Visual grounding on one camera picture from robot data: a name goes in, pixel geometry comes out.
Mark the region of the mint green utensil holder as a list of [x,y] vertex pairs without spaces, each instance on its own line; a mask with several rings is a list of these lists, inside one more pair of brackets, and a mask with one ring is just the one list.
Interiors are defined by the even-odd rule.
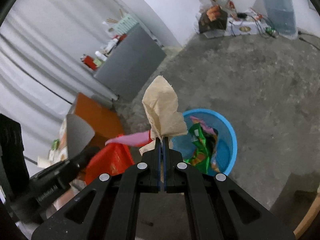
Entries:
[[113,26],[113,29],[117,35],[123,35],[137,24],[138,22],[130,14],[125,14],[125,16]]

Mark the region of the white cardboard box on floor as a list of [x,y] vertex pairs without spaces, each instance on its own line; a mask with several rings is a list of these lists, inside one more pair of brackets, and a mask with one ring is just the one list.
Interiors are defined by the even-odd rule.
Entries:
[[229,17],[224,36],[263,34],[269,25],[264,20],[253,20],[251,17],[240,19]]

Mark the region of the beige tissue paper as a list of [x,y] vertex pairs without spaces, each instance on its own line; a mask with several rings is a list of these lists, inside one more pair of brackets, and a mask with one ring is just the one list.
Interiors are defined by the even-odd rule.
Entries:
[[139,149],[144,154],[155,149],[155,140],[161,141],[186,135],[187,125],[183,114],[178,111],[178,97],[172,86],[161,75],[157,76],[146,89],[142,104],[151,126],[152,142]]

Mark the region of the grey metal cabinet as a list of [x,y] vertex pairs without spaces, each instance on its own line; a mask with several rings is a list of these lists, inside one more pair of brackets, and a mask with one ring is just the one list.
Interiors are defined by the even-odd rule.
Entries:
[[120,98],[131,101],[165,57],[165,52],[137,24],[93,76]]

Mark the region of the dark printed box on floor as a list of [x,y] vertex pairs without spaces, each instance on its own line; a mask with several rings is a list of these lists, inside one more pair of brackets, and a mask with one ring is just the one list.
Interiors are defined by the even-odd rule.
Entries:
[[214,5],[201,14],[199,32],[202,34],[211,30],[226,30],[227,20],[228,13],[222,10],[219,5]]

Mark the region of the red plastic bag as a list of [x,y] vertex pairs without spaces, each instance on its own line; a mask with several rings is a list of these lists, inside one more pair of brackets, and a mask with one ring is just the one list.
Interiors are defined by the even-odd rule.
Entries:
[[129,147],[123,144],[111,143],[100,150],[85,169],[84,181],[89,185],[103,173],[116,176],[134,165]]

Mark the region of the blue plastic trash basket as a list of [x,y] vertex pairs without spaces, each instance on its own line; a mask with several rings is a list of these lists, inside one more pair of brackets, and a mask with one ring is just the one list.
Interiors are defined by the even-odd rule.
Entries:
[[[191,117],[194,116],[218,131],[217,137],[217,156],[216,163],[221,173],[228,176],[233,169],[237,156],[236,133],[231,123],[220,113],[210,109],[197,108],[183,113],[184,121],[187,128],[191,128],[193,122]],[[180,135],[171,140],[172,149],[180,152],[184,160],[192,157],[195,151],[195,145],[191,142],[191,135]]]

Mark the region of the orange wooden table side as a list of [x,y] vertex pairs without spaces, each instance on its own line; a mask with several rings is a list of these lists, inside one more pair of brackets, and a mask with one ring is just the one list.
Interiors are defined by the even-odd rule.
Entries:
[[103,148],[108,139],[124,135],[120,118],[115,111],[79,93],[69,111],[85,120],[95,131],[89,146]]

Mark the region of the pink tissue pack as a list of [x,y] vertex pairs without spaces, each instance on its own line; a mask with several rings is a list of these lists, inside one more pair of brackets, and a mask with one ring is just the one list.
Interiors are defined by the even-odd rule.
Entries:
[[142,147],[152,142],[151,131],[138,132],[129,135],[119,135],[105,142],[108,144],[123,144],[133,147]]

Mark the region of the large blue water jug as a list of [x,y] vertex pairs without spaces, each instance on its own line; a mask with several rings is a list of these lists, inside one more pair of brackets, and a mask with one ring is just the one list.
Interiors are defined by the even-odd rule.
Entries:
[[298,30],[292,0],[263,0],[263,4],[275,30],[281,36],[296,39]]

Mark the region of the red thermos bottle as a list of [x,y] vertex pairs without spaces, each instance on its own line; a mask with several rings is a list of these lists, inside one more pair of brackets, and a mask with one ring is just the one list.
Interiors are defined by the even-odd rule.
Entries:
[[97,69],[97,65],[94,62],[94,59],[88,55],[82,55],[81,57],[81,62],[84,63],[88,68],[90,68],[91,70],[96,70]]

